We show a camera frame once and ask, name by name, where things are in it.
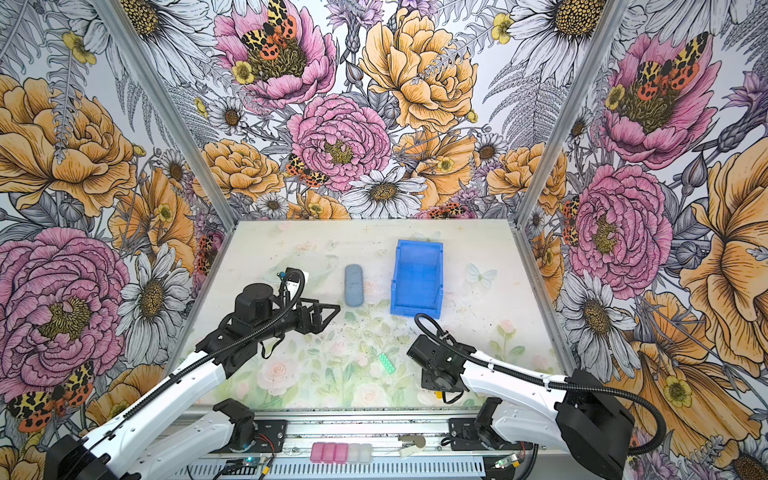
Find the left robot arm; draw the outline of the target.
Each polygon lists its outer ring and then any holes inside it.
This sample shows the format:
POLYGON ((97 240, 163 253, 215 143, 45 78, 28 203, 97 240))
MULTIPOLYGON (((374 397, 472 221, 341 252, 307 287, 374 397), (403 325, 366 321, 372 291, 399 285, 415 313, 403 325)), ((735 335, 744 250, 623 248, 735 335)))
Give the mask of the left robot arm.
POLYGON ((45 479, 129 479, 147 447, 188 407, 223 384, 272 338, 289 332, 320 334, 341 311, 337 304, 302 296, 303 272, 284 278, 278 291, 250 284, 234 311, 207 334, 182 364, 128 409, 83 438, 67 435, 47 452, 45 479))

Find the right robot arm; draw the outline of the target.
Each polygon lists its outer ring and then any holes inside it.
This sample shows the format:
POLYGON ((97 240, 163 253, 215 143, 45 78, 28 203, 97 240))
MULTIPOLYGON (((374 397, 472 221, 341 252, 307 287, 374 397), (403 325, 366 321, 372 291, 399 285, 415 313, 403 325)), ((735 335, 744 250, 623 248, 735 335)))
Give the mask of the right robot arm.
POLYGON ((475 419, 481 441, 531 443, 567 451, 603 479, 621 479, 629 456, 634 417, 599 382, 576 370, 570 377, 544 374, 497 360, 475 348, 453 349, 422 334, 407 356, 422 369, 422 387, 442 393, 469 392, 486 401, 475 419))

